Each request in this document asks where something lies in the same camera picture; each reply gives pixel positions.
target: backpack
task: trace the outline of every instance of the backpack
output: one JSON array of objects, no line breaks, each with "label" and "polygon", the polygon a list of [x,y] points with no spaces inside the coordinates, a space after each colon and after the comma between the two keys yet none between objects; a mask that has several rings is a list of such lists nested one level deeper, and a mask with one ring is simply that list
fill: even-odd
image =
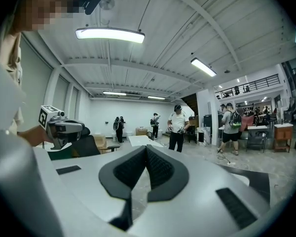
[{"label": "backpack", "polygon": [[236,111],[231,113],[229,124],[231,128],[240,128],[241,127],[241,116]]}]

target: ceiling light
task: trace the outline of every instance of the ceiling light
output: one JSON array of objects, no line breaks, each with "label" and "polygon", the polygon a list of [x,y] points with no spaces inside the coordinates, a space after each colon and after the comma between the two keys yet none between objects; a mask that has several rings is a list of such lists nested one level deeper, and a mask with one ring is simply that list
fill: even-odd
[{"label": "ceiling light", "polygon": [[126,96],[126,93],[110,92],[110,91],[103,91],[103,94],[106,94],[106,95],[114,95],[114,96]]},{"label": "ceiling light", "polygon": [[148,96],[148,98],[152,98],[152,99],[159,99],[159,100],[165,100],[164,97],[152,97],[152,96]]},{"label": "ceiling light", "polygon": [[80,28],[75,31],[80,39],[115,39],[143,43],[145,34],[118,28]]},{"label": "ceiling light", "polygon": [[205,73],[207,73],[208,75],[210,75],[211,77],[214,77],[215,75],[217,75],[213,70],[211,70],[209,67],[207,67],[205,64],[203,64],[199,59],[194,58],[193,60],[191,60],[191,63],[198,67],[200,70],[203,70]]}]

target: trash can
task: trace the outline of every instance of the trash can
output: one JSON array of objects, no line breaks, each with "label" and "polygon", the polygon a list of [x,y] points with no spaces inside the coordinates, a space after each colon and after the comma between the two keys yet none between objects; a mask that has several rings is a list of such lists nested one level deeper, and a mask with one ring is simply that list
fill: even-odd
[{"label": "trash can", "polygon": [[116,142],[116,132],[112,132],[111,135],[112,135],[113,141]]},{"label": "trash can", "polygon": [[158,139],[161,139],[162,138],[162,134],[163,134],[162,129],[159,129],[158,130]]},{"label": "trash can", "polygon": [[126,139],[129,141],[129,136],[133,136],[133,133],[132,132],[126,132]]}]

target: vent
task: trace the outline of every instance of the vent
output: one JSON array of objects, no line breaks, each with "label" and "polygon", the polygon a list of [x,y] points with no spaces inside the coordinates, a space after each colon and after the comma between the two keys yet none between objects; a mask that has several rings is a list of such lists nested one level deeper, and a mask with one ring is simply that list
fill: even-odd
[{"label": "vent", "polygon": [[247,227],[257,220],[229,188],[217,190],[216,193],[240,229]]}]

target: cardboard box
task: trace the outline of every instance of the cardboard box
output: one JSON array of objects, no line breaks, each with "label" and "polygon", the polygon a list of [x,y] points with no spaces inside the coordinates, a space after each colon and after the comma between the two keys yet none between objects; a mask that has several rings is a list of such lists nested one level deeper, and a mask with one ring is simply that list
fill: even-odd
[{"label": "cardboard box", "polygon": [[144,128],[144,127],[137,127],[136,128],[136,136],[146,135],[147,132],[148,132],[147,128]]}]

